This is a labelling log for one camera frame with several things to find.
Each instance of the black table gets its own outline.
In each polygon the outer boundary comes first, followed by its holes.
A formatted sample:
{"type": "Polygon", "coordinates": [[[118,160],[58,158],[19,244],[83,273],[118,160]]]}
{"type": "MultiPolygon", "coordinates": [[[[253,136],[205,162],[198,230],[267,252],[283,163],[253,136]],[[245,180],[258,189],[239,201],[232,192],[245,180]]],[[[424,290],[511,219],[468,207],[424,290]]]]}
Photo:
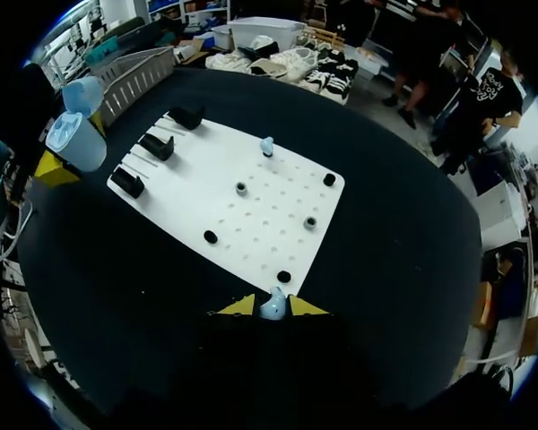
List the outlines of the black table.
{"type": "Polygon", "coordinates": [[[444,389],[461,355],[480,270],[476,213],[420,153],[365,117],[302,89],[239,73],[180,70],[108,130],[108,157],[81,182],[30,197],[19,244],[30,298],[59,358],[109,411],[129,387],[167,392],[195,318],[262,293],[188,250],[105,185],[170,107],[313,159],[346,180],[299,296],[351,326],[385,404],[444,389]],[[192,279],[180,285],[181,273],[192,279]]]}

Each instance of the gray plastic basket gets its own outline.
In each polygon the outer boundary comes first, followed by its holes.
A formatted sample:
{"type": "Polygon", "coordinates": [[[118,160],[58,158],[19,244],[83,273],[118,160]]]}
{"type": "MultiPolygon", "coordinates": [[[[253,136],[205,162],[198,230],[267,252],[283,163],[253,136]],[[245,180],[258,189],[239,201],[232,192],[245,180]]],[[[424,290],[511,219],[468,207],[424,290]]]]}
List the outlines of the gray plastic basket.
{"type": "Polygon", "coordinates": [[[95,72],[104,83],[101,120],[110,126],[149,89],[173,73],[173,47],[158,47],[121,56],[95,72]]]}

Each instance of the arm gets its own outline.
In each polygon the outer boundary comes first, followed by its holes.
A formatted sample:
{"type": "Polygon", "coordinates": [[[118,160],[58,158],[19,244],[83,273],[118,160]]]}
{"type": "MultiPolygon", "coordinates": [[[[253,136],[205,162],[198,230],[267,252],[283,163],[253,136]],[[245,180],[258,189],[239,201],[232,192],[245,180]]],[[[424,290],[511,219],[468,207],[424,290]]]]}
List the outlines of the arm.
{"type": "Polygon", "coordinates": [[[494,125],[500,125],[508,128],[518,128],[521,119],[522,116],[516,110],[513,110],[510,115],[503,116],[502,118],[486,118],[484,121],[482,121],[482,134],[487,135],[490,133],[494,128],[494,125]]]}
{"type": "Polygon", "coordinates": [[[386,8],[386,0],[365,0],[365,2],[371,6],[375,6],[377,9],[386,8]]]}
{"type": "Polygon", "coordinates": [[[444,19],[447,18],[447,15],[444,12],[434,12],[424,6],[416,6],[412,12],[415,15],[434,16],[434,17],[444,18],[444,19]]]}
{"type": "Polygon", "coordinates": [[[468,64],[468,73],[469,74],[473,74],[474,73],[474,64],[475,64],[475,61],[474,61],[474,56],[472,54],[470,54],[467,58],[466,58],[466,63],[468,64]]]}
{"type": "Polygon", "coordinates": [[[518,128],[518,126],[520,125],[520,120],[522,119],[522,116],[518,112],[513,110],[510,115],[504,116],[502,118],[495,118],[495,119],[496,119],[496,124],[501,125],[503,127],[518,128]]]}

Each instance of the light blue cup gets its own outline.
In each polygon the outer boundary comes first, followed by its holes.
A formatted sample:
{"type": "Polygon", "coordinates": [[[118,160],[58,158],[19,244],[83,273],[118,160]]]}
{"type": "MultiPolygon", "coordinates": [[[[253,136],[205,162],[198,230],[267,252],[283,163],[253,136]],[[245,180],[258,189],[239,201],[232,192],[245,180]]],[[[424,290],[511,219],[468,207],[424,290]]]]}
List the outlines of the light blue cup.
{"type": "Polygon", "coordinates": [[[46,146],[82,172],[93,172],[106,159],[106,142],[80,112],[64,112],[46,137],[46,146]]]}
{"type": "Polygon", "coordinates": [[[95,76],[86,76],[68,83],[62,88],[65,110],[80,112],[89,118],[101,106],[104,91],[100,80],[95,76]]]}

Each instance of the person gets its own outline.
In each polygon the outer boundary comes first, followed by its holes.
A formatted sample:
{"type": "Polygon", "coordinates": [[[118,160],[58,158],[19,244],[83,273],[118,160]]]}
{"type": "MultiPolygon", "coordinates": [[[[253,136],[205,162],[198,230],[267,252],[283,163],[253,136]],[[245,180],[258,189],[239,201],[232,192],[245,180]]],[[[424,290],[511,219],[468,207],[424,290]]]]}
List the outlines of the person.
{"type": "Polygon", "coordinates": [[[344,43],[361,47],[375,23],[376,9],[388,0],[329,0],[326,29],[344,38],[344,43]]]}
{"type": "Polygon", "coordinates": [[[489,68],[478,83],[470,75],[461,89],[458,107],[447,118],[437,140],[430,144],[432,153],[448,156],[441,170],[456,173],[466,157],[483,144],[484,136],[499,125],[518,128],[522,118],[522,94],[516,86],[518,68],[509,50],[500,56],[501,69],[489,68]]]}
{"type": "Polygon", "coordinates": [[[395,50],[395,62],[399,72],[395,77],[393,94],[384,99],[388,107],[394,107],[408,79],[417,81],[406,105],[399,115],[406,124],[416,129],[412,110],[426,96],[440,66],[441,56],[456,42],[463,42],[463,19],[460,0],[441,0],[441,7],[426,3],[414,9],[418,16],[409,37],[403,39],[395,50]]]}

